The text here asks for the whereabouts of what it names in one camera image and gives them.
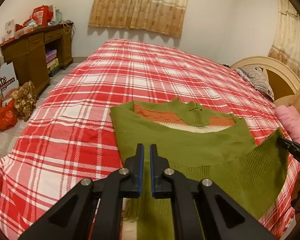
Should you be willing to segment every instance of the curtain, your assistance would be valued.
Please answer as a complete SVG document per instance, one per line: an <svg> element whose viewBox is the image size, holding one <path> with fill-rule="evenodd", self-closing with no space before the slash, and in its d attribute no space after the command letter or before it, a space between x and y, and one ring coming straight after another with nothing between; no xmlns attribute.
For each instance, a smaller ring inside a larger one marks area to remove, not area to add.
<svg viewBox="0 0 300 240"><path fill-rule="evenodd" d="M289 66L300 78L300 16L289 0L279 0L279 19L269 57Z"/></svg>
<svg viewBox="0 0 300 240"><path fill-rule="evenodd" d="M188 0L94 0L89 26L145 29L181 37Z"/></svg>

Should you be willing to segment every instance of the pink towel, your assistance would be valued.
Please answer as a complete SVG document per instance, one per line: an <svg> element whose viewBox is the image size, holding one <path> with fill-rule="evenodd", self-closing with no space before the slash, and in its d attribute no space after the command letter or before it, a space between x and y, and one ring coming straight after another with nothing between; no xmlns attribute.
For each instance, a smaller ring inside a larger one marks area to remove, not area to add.
<svg viewBox="0 0 300 240"><path fill-rule="evenodd" d="M300 143L300 114L295 107L278 106L274 113L289 133L291 139Z"/></svg>

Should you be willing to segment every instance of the bed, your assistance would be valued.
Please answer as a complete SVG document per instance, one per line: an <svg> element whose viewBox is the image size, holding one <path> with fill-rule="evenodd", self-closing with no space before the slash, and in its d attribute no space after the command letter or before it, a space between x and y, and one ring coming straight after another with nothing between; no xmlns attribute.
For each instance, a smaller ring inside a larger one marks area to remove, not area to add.
<svg viewBox="0 0 300 240"><path fill-rule="evenodd" d="M257 144L282 127L275 105L233 69L177 49L107 41L57 85L33 112L13 151L0 160L2 232L16 240L82 178L105 178L122 167L110 107L176 96L244 117ZM286 210L299 170L290 156L285 184L259 220L277 237L294 215ZM124 226L123 238L131 231Z"/></svg>
<svg viewBox="0 0 300 240"><path fill-rule="evenodd" d="M234 63L231 68L258 65L274 91L274 99L294 95L300 88L300 79L285 64L271 57L249 57Z"/></svg>

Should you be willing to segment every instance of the floor tile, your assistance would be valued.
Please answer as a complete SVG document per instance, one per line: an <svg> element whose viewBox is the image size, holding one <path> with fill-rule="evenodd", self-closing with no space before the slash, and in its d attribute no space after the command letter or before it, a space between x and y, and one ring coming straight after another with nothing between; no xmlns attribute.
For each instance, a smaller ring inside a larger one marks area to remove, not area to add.
<svg viewBox="0 0 300 240"><path fill-rule="evenodd" d="M35 103L35 106L36 106L36 107L41 106L42 103L43 103L43 101L44 101L44 98L40 97L40 98L37 100L37 102Z"/></svg>
<svg viewBox="0 0 300 240"><path fill-rule="evenodd" d="M20 116L18 117L18 122L17 122L13 127L11 127L10 129L6 130L6 132L7 132L8 134L12 134L12 133L16 133L16 132L22 133L23 128L20 127L20 124L23 122L23 119L22 119L22 118L23 118L23 117L20 115Z"/></svg>
<svg viewBox="0 0 300 240"><path fill-rule="evenodd" d="M71 65L69 65L65 70L61 70L61 73L67 73L69 74L71 71L73 71L77 66L79 65L79 63L72 63Z"/></svg>
<svg viewBox="0 0 300 240"><path fill-rule="evenodd" d="M44 93L50 93L55 87L56 87L56 86L52 86L52 85L48 86L48 87L45 89Z"/></svg>
<svg viewBox="0 0 300 240"><path fill-rule="evenodd" d="M60 81L50 81L50 84L53 86L56 86L59 84Z"/></svg>
<svg viewBox="0 0 300 240"><path fill-rule="evenodd" d="M40 95L40 98L43 98L43 99L46 99L48 97L49 93L45 93L43 92L41 95Z"/></svg>
<svg viewBox="0 0 300 240"><path fill-rule="evenodd" d="M20 121L20 128L21 129L24 129L24 128L26 128L26 126L28 125L28 122L25 122L25 121Z"/></svg>
<svg viewBox="0 0 300 240"><path fill-rule="evenodd" d="M9 148L8 148L8 153L12 152L13 148L14 148L14 145L16 144L16 141L17 141L18 137L13 137L12 140L11 140L11 143L9 145Z"/></svg>
<svg viewBox="0 0 300 240"><path fill-rule="evenodd" d="M59 74L59 75L56 75L56 77L54 77L53 78L53 82L54 81L58 81L58 82L60 82L61 80L63 80L63 78L66 76L66 74L65 73L62 73L62 74Z"/></svg>
<svg viewBox="0 0 300 240"><path fill-rule="evenodd" d="M2 148L4 146L4 144L6 143L6 140L8 138L8 134L5 132L0 133L0 148Z"/></svg>

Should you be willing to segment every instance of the red bag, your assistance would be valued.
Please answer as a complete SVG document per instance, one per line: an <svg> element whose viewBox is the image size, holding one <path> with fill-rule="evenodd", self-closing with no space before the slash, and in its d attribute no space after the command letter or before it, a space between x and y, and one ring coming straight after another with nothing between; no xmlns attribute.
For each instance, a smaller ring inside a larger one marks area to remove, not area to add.
<svg viewBox="0 0 300 240"><path fill-rule="evenodd" d="M15 126L18 122L17 115L14 109L14 98L6 105L2 106L2 99L0 100L0 129L7 130Z"/></svg>
<svg viewBox="0 0 300 240"><path fill-rule="evenodd" d="M38 25L47 26L53 17L53 12L49 11L47 5L42 5L33 10L32 17L37 17L38 21L36 23Z"/></svg>

